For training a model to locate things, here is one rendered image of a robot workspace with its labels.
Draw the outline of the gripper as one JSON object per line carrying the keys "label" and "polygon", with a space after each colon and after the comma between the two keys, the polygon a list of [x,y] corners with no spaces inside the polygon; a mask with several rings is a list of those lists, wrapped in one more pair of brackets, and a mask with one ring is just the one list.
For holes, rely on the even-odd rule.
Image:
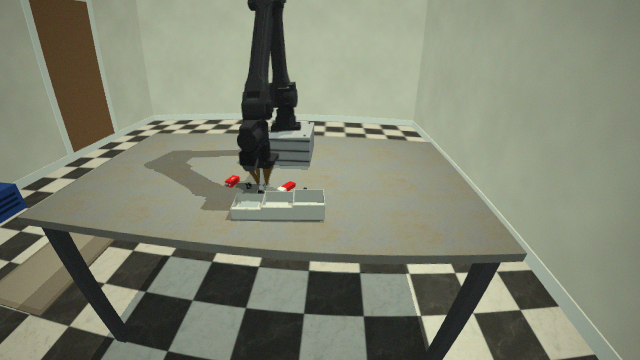
{"label": "gripper", "polygon": [[[254,178],[254,180],[255,180],[257,185],[259,185],[259,183],[260,183],[260,168],[263,169],[263,175],[264,175],[265,184],[266,184],[266,186],[268,185],[270,174],[271,174],[271,171],[272,171],[273,166],[275,164],[275,160],[278,159],[278,158],[279,158],[279,153],[271,153],[271,157],[269,158],[268,161],[259,161],[258,162],[256,172],[255,171],[249,172],[252,175],[252,177]],[[269,173],[269,170],[270,170],[270,173]],[[268,179],[267,179],[267,175],[269,175]]]}

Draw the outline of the red and white eraser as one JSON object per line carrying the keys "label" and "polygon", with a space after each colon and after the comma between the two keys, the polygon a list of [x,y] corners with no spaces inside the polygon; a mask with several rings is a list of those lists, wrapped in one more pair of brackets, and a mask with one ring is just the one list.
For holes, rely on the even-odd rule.
{"label": "red and white eraser", "polygon": [[296,187],[294,182],[289,181],[288,183],[282,185],[281,187],[277,188],[277,191],[289,191],[292,188]]}

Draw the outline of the grey three-compartment bin rack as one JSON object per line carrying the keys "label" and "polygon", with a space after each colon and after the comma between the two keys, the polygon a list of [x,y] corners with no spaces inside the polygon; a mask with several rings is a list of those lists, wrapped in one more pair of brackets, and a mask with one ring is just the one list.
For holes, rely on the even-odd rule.
{"label": "grey three-compartment bin rack", "polygon": [[251,220],[325,220],[324,190],[237,193],[231,216]]}

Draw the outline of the red nine-volt battery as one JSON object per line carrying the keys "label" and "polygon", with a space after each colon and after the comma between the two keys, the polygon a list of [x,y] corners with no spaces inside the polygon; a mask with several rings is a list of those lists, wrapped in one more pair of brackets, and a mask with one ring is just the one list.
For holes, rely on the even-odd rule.
{"label": "red nine-volt battery", "polygon": [[240,181],[239,176],[231,176],[225,181],[226,186],[233,187]]}

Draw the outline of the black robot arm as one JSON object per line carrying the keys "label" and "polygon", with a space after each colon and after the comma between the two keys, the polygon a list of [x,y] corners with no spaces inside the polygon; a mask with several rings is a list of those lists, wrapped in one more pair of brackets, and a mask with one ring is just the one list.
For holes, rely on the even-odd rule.
{"label": "black robot arm", "polygon": [[[237,144],[242,149],[240,165],[248,172],[256,171],[259,161],[268,161],[271,157],[270,141],[260,143],[269,139],[268,122],[264,120],[272,118],[274,108],[278,109],[271,132],[301,130],[301,122],[296,122],[294,116],[298,102],[296,82],[290,82],[286,65],[284,1],[286,3],[286,0],[248,0],[247,3],[251,11],[255,11],[255,7],[256,11],[249,73],[241,103],[243,124],[239,127]],[[268,81],[270,54],[272,84]]]}

